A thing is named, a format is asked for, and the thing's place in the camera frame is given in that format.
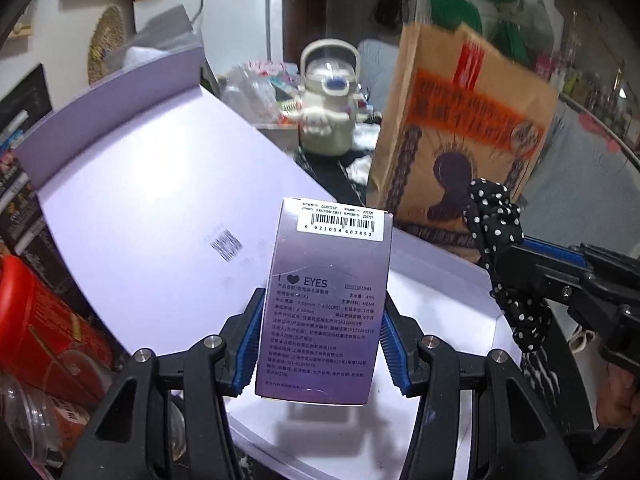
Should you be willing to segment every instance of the metal screw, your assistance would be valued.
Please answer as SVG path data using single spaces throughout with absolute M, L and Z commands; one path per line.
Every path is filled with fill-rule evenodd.
M 217 348 L 222 345 L 222 338 L 219 335 L 210 335 L 204 340 L 204 346 L 207 348 Z
M 437 348 L 440 346 L 440 340 L 434 335 L 426 335 L 422 338 L 422 344 L 427 348 Z
M 509 355 L 507 354 L 507 352 L 505 352 L 504 350 L 491 350 L 491 353 L 489 354 L 489 356 L 491 357 L 491 359 L 493 359 L 495 362 L 499 363 L 499 364 L 504 364 L 505 362 L 507 362 L 507 359 L 509 358 Z
M 135 354 L 133 354 L 133 357 L 139 363 L 146 363 L 147 361 L 149 361 L 149 359 L 151 359 L 153 354 L 154 353 L 149 348 L 141 348 Z

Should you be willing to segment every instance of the red label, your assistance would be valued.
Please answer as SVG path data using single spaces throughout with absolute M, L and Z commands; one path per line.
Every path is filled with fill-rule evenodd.
M 407 124 L 428 126 L 530 158 L 544 128 L 495 99 L 418 69 Z
M 453 83 L 460 88 L 473 90 L 476 87 L 478 76 L 482 70 L 484 60 L 484 50 L 475 43 L 467 43 L 462 46 L 460 60 Z

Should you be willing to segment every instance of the barcode label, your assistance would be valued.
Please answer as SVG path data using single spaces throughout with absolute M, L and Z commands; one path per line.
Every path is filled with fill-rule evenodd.
M 236 254 L 240 252 L 242 244 L 229 230 L 225 229 L 220 233 L 220 236 L 211 243 L 211 247 L 213 247 L 226 262 L 230 262 Z
M 376 225 L 374 220 L 362 220 L 360 218 L 347 218 L 346 216 L 313 213 L 311 215 L 311 225 L 316 224 L 340 225 L 343 228 L 355 227 L 357 229 L 368 229 L 371 231 L 374 230 Z
M 298 231 L 381 242 L 385 213 L 319 200 L 302 199 Z

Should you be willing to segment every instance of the power cord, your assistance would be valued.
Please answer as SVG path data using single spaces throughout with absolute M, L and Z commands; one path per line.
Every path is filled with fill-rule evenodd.
M 200 17 L 200 15 L 202 14 L 202 9 L 204 8 L 204 0 L 200 0 L 200 8 L 198 9 L 198 12 L 196 12 L 195 16 L 191 19 L 191 25 L 193 25 L 196 20 Z

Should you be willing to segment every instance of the lavender cardboard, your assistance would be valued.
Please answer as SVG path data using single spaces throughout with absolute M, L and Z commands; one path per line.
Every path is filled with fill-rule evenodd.
M 262 318 L 255 393 L 367 403 L 385 305 L 393 217 L 383 241 L 299 232 L 284 199 Z

